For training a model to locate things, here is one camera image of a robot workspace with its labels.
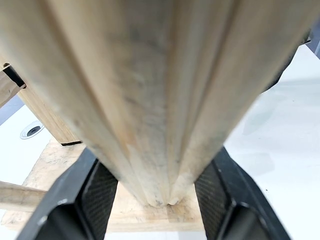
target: black tape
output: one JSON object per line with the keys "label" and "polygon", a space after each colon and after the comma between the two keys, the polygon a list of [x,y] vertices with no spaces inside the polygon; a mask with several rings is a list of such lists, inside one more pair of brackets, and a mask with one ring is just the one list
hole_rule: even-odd
{"label": "black tape", "polygon": [[8,66],[8,63],[5,63],[4,65],[3,65],[4,67],[6,67],[6,68],[4,68],[3,69],[3,72],[13,81],[13,82],[15,82],[17,85],[18,85],[18,87],[22,87],[24,84],[25,84],[25,82],[22,80],[22,78],[17,74],[17,72],[14,70],[14,68],[12,67],[12,66]]}

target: floor drain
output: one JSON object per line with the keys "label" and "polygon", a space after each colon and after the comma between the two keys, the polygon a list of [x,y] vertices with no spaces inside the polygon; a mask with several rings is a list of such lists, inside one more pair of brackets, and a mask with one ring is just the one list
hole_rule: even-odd
{"label": "floor drain", "polygon": [[44,129],[44,125],[40,121],[34,121],[29,124],[25,129],[20,133],[21,139],[29,139],[40,133],[42,129]]}

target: wooden board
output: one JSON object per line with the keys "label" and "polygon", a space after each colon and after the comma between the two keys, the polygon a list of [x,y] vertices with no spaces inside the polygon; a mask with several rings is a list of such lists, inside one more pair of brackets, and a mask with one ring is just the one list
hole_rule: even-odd
{"label": "wooden board", "polygon": [[[43,150],[23,186],[48,190],[74,163],[85,145],[61,146],[54,138]],[[7,211],[1,224],[19,231],[30,212]],[[204,231],[198,200],[192,187],[179,204],[156,208],[143,206],[119,183],[107,227],[108,232]]]}
{"label": "wooden board", "polygon": [[172,205],[320,14],[320,0],[10,0],[0,44],[101,162]]}

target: wooden beam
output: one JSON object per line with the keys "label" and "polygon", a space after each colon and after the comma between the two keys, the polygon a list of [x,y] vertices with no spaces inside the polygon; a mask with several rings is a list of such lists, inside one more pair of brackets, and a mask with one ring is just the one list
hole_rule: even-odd
{"label": "wooden beam", "polygon": [[32,212],[46,191],[0,181],[0,209]]}
{"label": "wooden beam", "polygon": [[183,198],[319,13],[319,0],[11,0],[0,43],[115,177],[159,207]]}
{"label": "wooden beam", "polygon": [[0,71],[0,108],[13,98],[24,86],[19,87],[7,74]]}
{"label": "wooden beam", "polygon": [[60,144],[65,145],[80,141],[65,122],[35,92],[28,81],[26,88],[18,92],[18,96]]}

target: plywood base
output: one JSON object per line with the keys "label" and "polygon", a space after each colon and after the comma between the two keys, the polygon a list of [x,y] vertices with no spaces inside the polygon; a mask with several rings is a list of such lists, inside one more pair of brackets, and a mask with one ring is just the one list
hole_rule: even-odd
{"label": "plywood base", "polygon": [[[84,144],[61,146],[53,138],[23,185],[48,190],[56,178],[78,159],[84,148]],[[1,224],[19,231],[31,214],[30,212],[7,211]],[[119,183],[107,231],[204,231],[195,189],[192,187],[185,199],[177,205],[155,208],[141,205]]]}

